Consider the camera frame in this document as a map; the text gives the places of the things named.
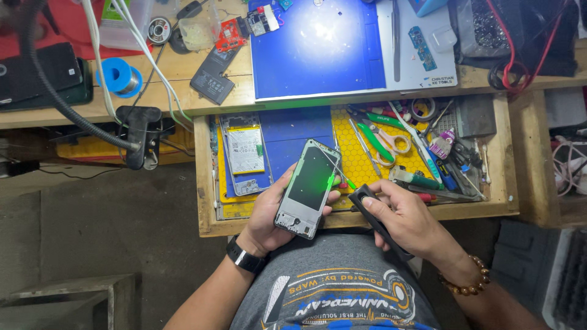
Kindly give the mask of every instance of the red circuit board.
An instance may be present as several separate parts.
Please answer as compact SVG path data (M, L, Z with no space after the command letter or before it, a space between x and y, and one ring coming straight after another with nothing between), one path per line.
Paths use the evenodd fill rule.
M216 49L218 52L225 52L226 50L236 48L247 43L249 32L242 18L237 17L226 22L222 22L222 31L220 38L216 42Z

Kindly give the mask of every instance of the gray t-shirt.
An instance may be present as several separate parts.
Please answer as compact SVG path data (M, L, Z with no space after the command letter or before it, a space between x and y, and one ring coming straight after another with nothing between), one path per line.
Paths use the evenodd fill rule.
M413 272L373 234L301 237L271 254L230 329L440 328Z

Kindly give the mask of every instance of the phone screen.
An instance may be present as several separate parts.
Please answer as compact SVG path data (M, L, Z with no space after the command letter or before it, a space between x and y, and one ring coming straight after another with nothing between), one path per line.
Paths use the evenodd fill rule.
M326 158L337 163L337 158L323 153L319 147L309 147L303 158L302 169L294 178L288 197L316 211L320 210L324 195L329 190L328 181L334 171L334 165Z

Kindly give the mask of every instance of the watch strap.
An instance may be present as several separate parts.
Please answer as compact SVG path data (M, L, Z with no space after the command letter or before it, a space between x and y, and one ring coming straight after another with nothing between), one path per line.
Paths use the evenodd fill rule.
M234 235L230 243L226 246L226 253L235 265L253 274L259 274L265 267L266 259L256 257L237 244L238 235Z

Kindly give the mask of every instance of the beaded bracelet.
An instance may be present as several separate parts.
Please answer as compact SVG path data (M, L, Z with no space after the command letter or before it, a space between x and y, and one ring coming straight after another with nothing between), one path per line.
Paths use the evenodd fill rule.
M465 297L468 295L478 295L479 291L485 290L485 288L487 287L486 284L491 283L491 280L489 279L489 270L485 267L483 261L478 257L475 257L474 255L469 255L469 258L471 258L479 267L481 273L481 282L474 285L470 285L469 287L458 287L452 284L451 282L448 282L441 273L438 274L438 280L444 286L446 286L452 293L463 295Z

